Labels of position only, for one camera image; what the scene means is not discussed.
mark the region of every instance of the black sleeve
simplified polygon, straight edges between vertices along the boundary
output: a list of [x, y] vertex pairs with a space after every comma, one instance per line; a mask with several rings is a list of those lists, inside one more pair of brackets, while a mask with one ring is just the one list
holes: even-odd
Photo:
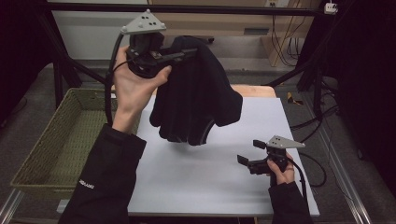
[[268, 189], [274, 209], [273, 224], [314, 223], [309, 208], [295, 182]]
[[146, 141], [104, 125], [60, 224], [128, 223], [127, 206]]

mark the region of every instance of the wicker basket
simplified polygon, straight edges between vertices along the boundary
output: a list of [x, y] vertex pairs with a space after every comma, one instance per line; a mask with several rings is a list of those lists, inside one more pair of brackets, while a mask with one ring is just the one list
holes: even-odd
[[104, 123], [103, 90], [68, 90], [11, 186], [40, 199], [69, 199]]

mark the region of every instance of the human hand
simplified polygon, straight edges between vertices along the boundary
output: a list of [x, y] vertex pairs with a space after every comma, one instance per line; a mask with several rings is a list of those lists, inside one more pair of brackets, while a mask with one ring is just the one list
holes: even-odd
[[167, 66], [154, 78], [139, 77], [124, 63], [127, 49], [128, 46], [119, 48], [113, 78], [118, 101], [113, 128], [124, 133], [131, 132], [136, 119], [149, 103], [151, 94], [168, 80], [172, 70], [171, 66]]
[[[291, 160], [293, 160], [293, 157], [288, 152], [286, 152], [286, 156]], [[276, 183], [278, 185], [283, 183], [289, 184], [294, 181], [294, 168], [293, 168], [293, 164], [290, 161], [288, 161], [288, 165], [286, 166], [285, 172], [283, 173], [280, 171], [279, 167], [273, 161], [268, 160], [267, 164], [270, 167], [270, 169], [275, 173]]]

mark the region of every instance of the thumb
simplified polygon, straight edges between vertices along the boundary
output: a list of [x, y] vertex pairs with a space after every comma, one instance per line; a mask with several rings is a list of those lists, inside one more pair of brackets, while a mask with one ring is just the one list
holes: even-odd
[[165, 82], [168, 81], [168, 77], [169, 77], [169, 74], [171, 73], [171, 71], [172, 71], [172, 66], [171, 66], [171, 65], [168, 65], [168, 66], [166, 66], [165, 68], [163, 68], [163, 69], [158, 73], [158, 75], [157, 75], [155, 78], [158, 80], [159, 86], [161, 86], [163, 83], [165, 83]]

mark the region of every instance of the white tabletop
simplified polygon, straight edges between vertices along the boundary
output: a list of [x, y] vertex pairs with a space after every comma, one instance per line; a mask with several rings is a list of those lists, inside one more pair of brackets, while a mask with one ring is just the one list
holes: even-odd
[[[274, 135], [293, 139], [278, 98], [244, 97], [241, 119], [224, 127], [214, 125], [206, 144], [198, 147], [170, 143], [159, 136], [159, 128], [149, 124], [154, 98], [142, 113], [137, 134], [148, 143], [128, 206], [131, 216], [260, 217], [273, 213], [270, 177], [251, 175], [236, 156], [262, 160], [266, 152], [253, 146], [254, 139], [267, 142]], [[297, 150], [287, 151], [304, 172]], [[301, 190], [298, 172], [295, 178]], [[310, 213], [318, 216], [305, 180]], [[67, 202], [60, 202], [58, 212]]]

